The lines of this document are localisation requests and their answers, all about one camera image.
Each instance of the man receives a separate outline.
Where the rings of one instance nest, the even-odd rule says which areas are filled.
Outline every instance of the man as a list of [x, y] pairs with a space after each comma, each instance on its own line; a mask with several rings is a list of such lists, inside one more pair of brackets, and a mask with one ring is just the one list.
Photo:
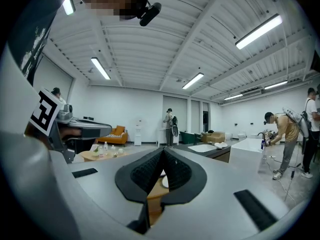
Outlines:
[[165, 119], [163, 120], [164, 123], [166, 123], [165, 126], [165, 137], [166, 137], [166, 145], [168, 147], [172, 147], [174, 145], [174, 134], [172, 133], [172, 109], [169, 108], [166, 111]]
[[310, 173], [310, 162], [313, 155], [317, 151], [317, 146], [319, 143], [319, 133], [320, 133], [320, 114], [317, 112], [316, 107], [316, 96], [317, 93], [315, 89], [308, 89], [308, 97], [305, 102], [305, 112], [308, 116], [308, 120], [311, 122], [311, 130], [309, 131], [309, 139], [305, 143], [305, 150], [303, 156], [303, 166], [304, 172], [301, 174], [303, 177], [308, 179], [312, 178]]
[[[82, 0], [86, 6], [106, 15], [134, 18], [147, 0]], [[49, 35], [51, 24], [64, 0], [31, 0], [8, 37], [8, 46], [21, 72], [33, 85], [37, 62]]]
[[282, 139], [283, 134], [285, 134], [285, 144], [283, 150], [282, 163], [279, 169], [273, 170], [275, 175], [273, 175], [274, 180], [279, 180], [284, 174], [285, 170], [288, 168], [292, 154], [294, 152], [298, 135], [299, 128], [297, 124], [292, 121], [287, 115], [274, 115], [271, 112], [268, 112], [264, 115], [264, 119], [267, 124], [276, 123], [278, 128], [277, 136], [270, 141], [269, 145], [274, 145]]

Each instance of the concrete floor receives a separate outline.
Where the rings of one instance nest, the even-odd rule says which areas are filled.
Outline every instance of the concrete floor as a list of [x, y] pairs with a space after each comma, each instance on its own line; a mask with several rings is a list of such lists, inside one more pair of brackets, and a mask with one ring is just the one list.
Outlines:
[[[238, 143], [238, 140], [232, 139], [227, 140], [226, 143], [228, 145], [233, 145]], [[142, 146], [134, 146], [133, 143], [126, 144], [125, 147], [122, 145], [115, 145], [116, 149], [122, 148], [129, 154], [134, 154], [137, 152], [145, 151], [148, 149], [153, 149], [156, 146], [156, 144], [143, 144]], [[294, 206], [299, 204], [300, 202], [309, 199], [311, 197], [311, 194], [313, 193], [314, 188], [319, 184], [320, 181], [320, 166], [318, 164], [313, 163], [313, 161], [310, 164], [310, 172], [313, 174], [313, 178], [308, 179], [301, 176], [302, 173], [302, 158], [301, 155], [301, 146], [298, 144], [296, 145], [291, 161], [290, 166], [294, 167], [295, 165], [298, 165], [301, 163], [301, 165], [297, 168], [288, 167], [288, 169], [283, 174], [282, 178], [280, 180], [273, 180], [273, 172], [272, 170], [280, 168], [280, 162], [283, 158], [283, 150], [284, 150], [284, 144], [281, 143], [279, 145], [270, 146], [266, 148], [266, 163], [262, 163], [260, 165], [258, 176], [261, 179], [261, 183], [264, 184], [267, 188], [269, 188], [271, 191], [273, 191], [277, 196], [279, 196], [289, 209], [292, 209]], [[76, 155], [74, 158], [74, 163], [80, 163], [84, 162], [83, 158], [79, 155]], [[285, 190], [287, 191], [290, 181], [291, 181], [291, 173], [292, 171], [295, 171], [293, 180], [290, 185], [290, 189], [288, 191], [288, 194], [294, 199], [294, 201], [290, 198], [290, 196], [287, 195]]]

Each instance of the ceiling light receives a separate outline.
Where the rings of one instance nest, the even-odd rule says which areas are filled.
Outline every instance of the ceiling light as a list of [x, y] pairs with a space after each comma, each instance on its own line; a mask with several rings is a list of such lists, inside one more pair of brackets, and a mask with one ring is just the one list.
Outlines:
[[277, 86], [282, 86], [282, 85], [285, 85], [287, 84], [288, 81], [283, 81], [283, 82], [279, 82], [279, 83], [276, 83], [276, 84], [273, 84], [273, 85], [269, 85], [267, 87], [264, 87], [265, 90], [268, 90], [268, 89], [271, 89], [273, 87], [277, 87]]
[[107, 80], [110, 80], [110, 77], [108, 76], [105, 69], [101, 66], [100, 61], [96, 57], [91, 58], [92, 63], [95, 65], [95, 67], [100, 71], [100, 73], [103, 75], [103, 77]]
[[64, 0], [62, 5], [66, 15], [70, 15], [75, 12], [75, 5], [73, 0]]
[[199, 73], [197, 74], [194, 78], [192, 78], [189, 82], [187, 82], [183, 87], [182, 89], [187, 89], [189, 88], [190, 86], [192, 86], [196, 81], [198, 81], [200, 78], [202, 78], [204, 76], [204, 74], [202, 73]]
[[227, 101], [227, 100], [239, 98], [239, 97], [242, 97], [242, 96], [243, 96], [242, 94], [238, 94], [238, 95], [235, 95], [235, 96], [231, 96], [231, 97], [225, 98], [224, 100]]
[[239, 41], [235, 43], [236, 47], [240, 50], [256, 40], [257, 38], [261, 37], [263, 34], [267, 33], [268, 31], [272, 30], [276, 26], [282, 23], [282, 18], [279, 14], [273, 15], [271, 18], [267, 19], [265, 22], [260, 24], [254, 30], [252, 30], [249, 34], [245, 35]]

